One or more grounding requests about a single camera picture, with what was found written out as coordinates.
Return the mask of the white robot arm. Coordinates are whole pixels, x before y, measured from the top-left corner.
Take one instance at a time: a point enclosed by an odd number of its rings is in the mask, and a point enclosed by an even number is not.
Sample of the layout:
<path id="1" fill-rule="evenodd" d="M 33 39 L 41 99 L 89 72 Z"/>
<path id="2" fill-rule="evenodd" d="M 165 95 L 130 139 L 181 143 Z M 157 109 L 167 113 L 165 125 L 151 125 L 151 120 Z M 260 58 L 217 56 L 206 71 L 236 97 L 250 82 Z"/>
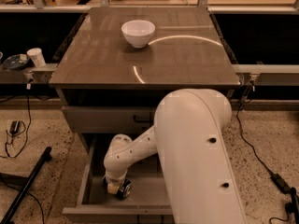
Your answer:
<path id="1" fill-rule="evenodd" d="M 115 194 L 131 165 L 156 154 L 176 224 L 248 224 L 221 133 L 231 116 L 218 91 L 167 94 L 147 131 L 112 139 L 104 157 L 107 190 Z"/>

